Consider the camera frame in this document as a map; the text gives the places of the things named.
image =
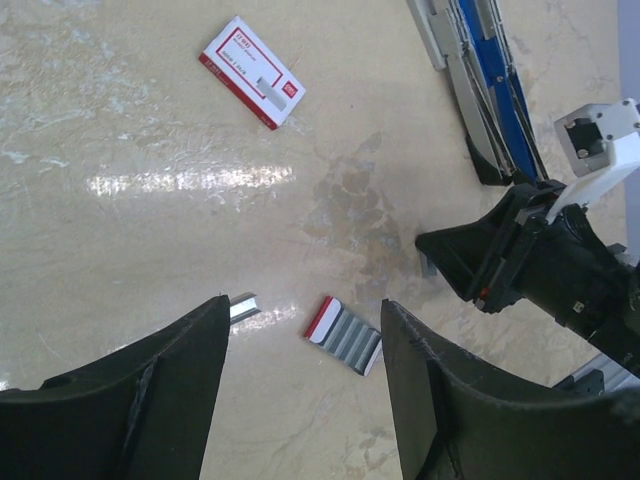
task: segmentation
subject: glossy surface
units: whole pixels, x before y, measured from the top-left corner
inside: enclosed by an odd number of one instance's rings
[[[616,11],[501,2],[549,173],[553,120],[618,93]],[[307,88],[270,132],[197,61],[240,14]],[[383,365],[301,339],[325,295],[379,325],[401,302],[541,383],[593,355],[524,302],[497,316],[422,280],[417,233],[477,219],[481,187],[443,76],[402,0],[0,2],[0,384],[45,378],[219,292],[233,328],[202,478],[399,478]],[[591,219],[624,241],[620,189]]]

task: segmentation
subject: red logo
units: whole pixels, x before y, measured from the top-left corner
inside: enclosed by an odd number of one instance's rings
[[[298,89],[291,82],[285,83],[284,87],[282,87],[282,91],[286,93],[289,96],[289,98],[295,97],[296,93],[298,93]]]

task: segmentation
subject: red and white box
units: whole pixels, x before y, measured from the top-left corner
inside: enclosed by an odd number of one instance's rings
[[[271,130],[282,125],[306,92],[240,17],[209,44],[200,61]]]

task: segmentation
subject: box of staples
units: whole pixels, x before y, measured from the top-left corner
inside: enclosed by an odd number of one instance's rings
[[[382,348],[380,332],[334,297],[324,299],[304,337],[364,376]]]
[[[202,52],[200,62],[272,130],[306,92],[240,17]]]

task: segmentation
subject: white box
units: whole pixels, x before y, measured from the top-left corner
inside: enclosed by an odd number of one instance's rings
[[[271,130],[282,125],[306,92],[240,17],[209,44],[200,61]]]

